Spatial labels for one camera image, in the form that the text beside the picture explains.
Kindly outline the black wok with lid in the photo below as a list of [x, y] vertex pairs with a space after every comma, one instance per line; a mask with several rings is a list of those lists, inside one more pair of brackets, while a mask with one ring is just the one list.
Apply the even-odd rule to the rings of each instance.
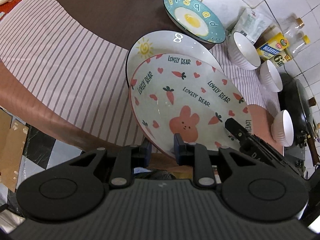
[[319, 165], [319, 155], [316, 150], [315, 136], [312, 126], [312, 110], [303, 85], [298, 79], [281, 73], [283, 90], [278, 93], [281, 110], [287, 110], [293, 123], [293, 144], [299, 147], [308, 146], [313, 166]]

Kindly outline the yellow label cooking wine bottle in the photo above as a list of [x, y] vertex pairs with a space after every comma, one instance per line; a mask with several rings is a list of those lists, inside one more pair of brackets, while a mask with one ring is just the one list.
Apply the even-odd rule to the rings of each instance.
[[289, 48], [298, 40], [298, 33], [304, 25], [301, 18], [288, 19], [282, 25], [282, 30], [276, 31], [270, 38], [267, 38], [264, 44], [257, 48], [259, 57], [263, 61], [266, 61], [276, 56], [284, 49]]

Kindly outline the large white ribbed bowl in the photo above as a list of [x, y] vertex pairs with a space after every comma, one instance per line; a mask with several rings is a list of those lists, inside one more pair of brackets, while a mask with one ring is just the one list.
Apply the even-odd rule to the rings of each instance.
[[244, 70], [255, 70], [261, 65], [260, 57], [251, 41], [240, 32], [234, 32], [227, 41], [228, 57], [232, 64]]

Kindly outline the clear white vinegar bottle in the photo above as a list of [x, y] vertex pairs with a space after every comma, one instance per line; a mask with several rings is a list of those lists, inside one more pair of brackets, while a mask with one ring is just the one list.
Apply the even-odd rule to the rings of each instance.
[[304, 33], [301, 31], [294, 35], [292, 38], [289, 38], [290, 45], [270, 60], [276, 67], [281, 67], [285, 63], [288, 63], [294, 57], [296, 57], [297, 54], [309, 43], [309, 37], [307, 35], [304, 35]]

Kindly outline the pink bunny carrot plate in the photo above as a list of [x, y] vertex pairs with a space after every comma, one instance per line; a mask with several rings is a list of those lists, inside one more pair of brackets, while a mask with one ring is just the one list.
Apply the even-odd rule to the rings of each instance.
[[235, 85], [215, 67], [180, 54], [158, 54], [135, 70], [129, 92], [133, 114], [149, 141], [174, 157], [174, 134], [209, 150], [239, 142], [225, 129], [233, 118], [253, 133], [249, 107]]

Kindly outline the blue fried egg plate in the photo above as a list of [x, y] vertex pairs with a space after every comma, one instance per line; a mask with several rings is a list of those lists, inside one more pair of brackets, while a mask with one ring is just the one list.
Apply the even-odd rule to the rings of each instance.
[[169, 18], [194, 39], [220, 44], [226, 39], [219, 18], [199, 0], [163, 0]]

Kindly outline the small white ribbed bowl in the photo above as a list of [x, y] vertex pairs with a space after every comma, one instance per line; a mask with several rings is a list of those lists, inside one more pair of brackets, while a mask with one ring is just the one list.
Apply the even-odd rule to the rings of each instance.
[[287, 110], [279, 112], [271, 125], [272, 138], [284, 147], [293, 144], [294, 130], [291, 116]]

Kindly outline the white plastic seasoning bag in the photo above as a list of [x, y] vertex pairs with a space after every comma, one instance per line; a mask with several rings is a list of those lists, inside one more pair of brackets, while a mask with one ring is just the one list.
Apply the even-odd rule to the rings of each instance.
[[239, 17], [232, 33], [239, 32], [247, 37], [252, 44], [257, 42], [261, 34], [272, 24], [267, 16], [246, 8]]

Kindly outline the white sun plate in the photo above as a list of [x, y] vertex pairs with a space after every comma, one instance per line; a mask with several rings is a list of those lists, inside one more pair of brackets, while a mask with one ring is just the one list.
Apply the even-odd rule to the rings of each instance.
[[192, 56], [223, 71], [215, 56], [200, 42], [176, 31], [160, 30], [142, 36], [130, 49], [125, 67], [127, 84], [130, 84], [136, 68], [141, 63], [163, 53]]

